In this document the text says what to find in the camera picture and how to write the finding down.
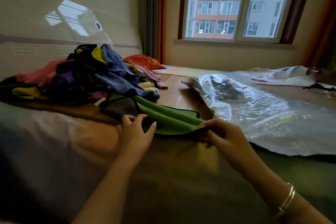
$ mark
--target woman's left hand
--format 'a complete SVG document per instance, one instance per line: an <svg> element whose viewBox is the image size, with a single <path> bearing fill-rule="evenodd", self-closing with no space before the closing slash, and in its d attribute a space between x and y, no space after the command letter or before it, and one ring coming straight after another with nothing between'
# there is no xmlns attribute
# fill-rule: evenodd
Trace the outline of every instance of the woman's left hand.
<svg viewBox="0 0 336 224"><path fill-rule="evenodd" d="M154 122L148 131L144 133L142 121L146 114L139 114L136 118L131 115L122 117L122 125L117 126L120 145L120 157L125 157L129 163L137 165L151 145L155 130Z"/></svg>

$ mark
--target green towel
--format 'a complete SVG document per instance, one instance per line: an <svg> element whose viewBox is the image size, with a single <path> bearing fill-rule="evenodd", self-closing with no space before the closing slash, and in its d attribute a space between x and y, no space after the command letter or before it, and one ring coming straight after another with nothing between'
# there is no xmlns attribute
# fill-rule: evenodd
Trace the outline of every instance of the green towel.
<svg viewBox="0 0 336 224"><path fill-rule="evenodd" d="M109 101L100 105L103 113L121 121L125 114L137 116L144 113L148 117L143 122L143 129L147 131L153 122L157 122L156 134L158 135L184 135L198 131L197 126L203 120L199 113L189 110L175 109L154 104L141 96L132 98L113 94Z"/></svg>

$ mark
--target silver bangle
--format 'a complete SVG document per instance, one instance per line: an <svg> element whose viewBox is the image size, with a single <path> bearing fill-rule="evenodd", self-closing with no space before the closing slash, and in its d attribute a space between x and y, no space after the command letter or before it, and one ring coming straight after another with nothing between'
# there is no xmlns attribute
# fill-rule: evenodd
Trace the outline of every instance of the silver bangle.
<svg viewBox="0 0 336 224"><path fill-rule="evenodd" d="M294 186L290 183L288 183L291 186L291 189L289 191L288 197L286 200L282 203L282 205L279 206L279 212L275 215L276 218L280 218L284 215L285 210L288 208L288 206L292 203L294 196L295 196L295 189Z"/></svg>

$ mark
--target forearm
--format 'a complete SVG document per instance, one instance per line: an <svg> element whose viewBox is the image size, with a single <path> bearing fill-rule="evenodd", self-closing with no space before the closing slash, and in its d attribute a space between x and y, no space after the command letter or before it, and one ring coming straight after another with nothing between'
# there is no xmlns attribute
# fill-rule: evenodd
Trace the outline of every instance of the forearm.
<svg viewBox="0 0 336 224"><path fill-rule="evenodd" d="M72 223L120 223L135 167L135 164L119 156Z"/></svg>
<svg viewBox="0 0 336 224"><path fill-rule="evenodd" d="M270 211L278 213L278 207L289 195L290 185L271 171L260 158L256 159L253 167L242 172L242 175L258 191ZM286 224L331 223L298 193L279 221Z"/></svg>

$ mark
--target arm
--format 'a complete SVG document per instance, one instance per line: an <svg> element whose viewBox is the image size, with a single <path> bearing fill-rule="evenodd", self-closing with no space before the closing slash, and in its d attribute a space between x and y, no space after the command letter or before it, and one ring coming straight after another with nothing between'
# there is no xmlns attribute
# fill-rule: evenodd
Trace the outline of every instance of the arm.
<svg viewBox="0 0 336 224"><path fill-rule="evenodd" d="M215 145L230 165L257 190L270 211L279 212L278 207L288 197L290 187L262 161L253 150L241 129L224 120L206 121L201 126L211 127L208 131L207 148ZM298 193L280 223L285 224L331 224L320 212Z"/></svg>
<svg viewBox="0 0 336 224"><path fill-rule="evenodd" d="M145 117L144 114L137 118L123 116L123 125L117 127L120 153L72 224L121 223L130 179L156 129L153 123L147 133L143 132L141 123Z"/></svg>

